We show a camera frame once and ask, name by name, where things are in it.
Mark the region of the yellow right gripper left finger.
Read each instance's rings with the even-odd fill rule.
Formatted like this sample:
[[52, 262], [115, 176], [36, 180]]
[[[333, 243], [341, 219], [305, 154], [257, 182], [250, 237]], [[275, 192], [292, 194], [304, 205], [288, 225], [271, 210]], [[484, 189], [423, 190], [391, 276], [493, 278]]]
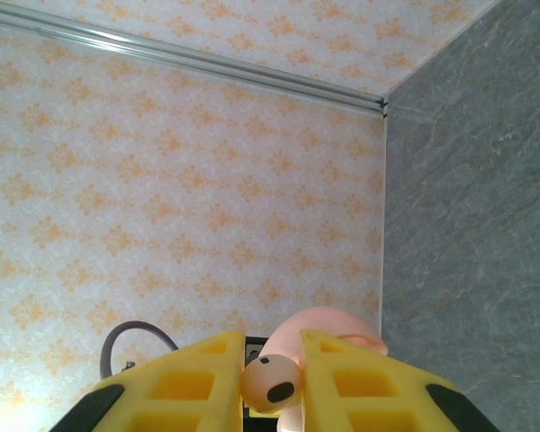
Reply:
[[54, 431], [239, 432], [245, 335], [222, 332], [101, 380]]

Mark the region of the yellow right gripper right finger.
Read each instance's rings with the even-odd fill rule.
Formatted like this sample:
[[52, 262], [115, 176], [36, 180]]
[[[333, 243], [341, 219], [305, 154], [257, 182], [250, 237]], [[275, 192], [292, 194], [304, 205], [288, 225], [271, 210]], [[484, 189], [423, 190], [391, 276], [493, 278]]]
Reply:
[[302, 424], [324, 432], [486, 432], [496, 426], [451, 382], [306, 329]]

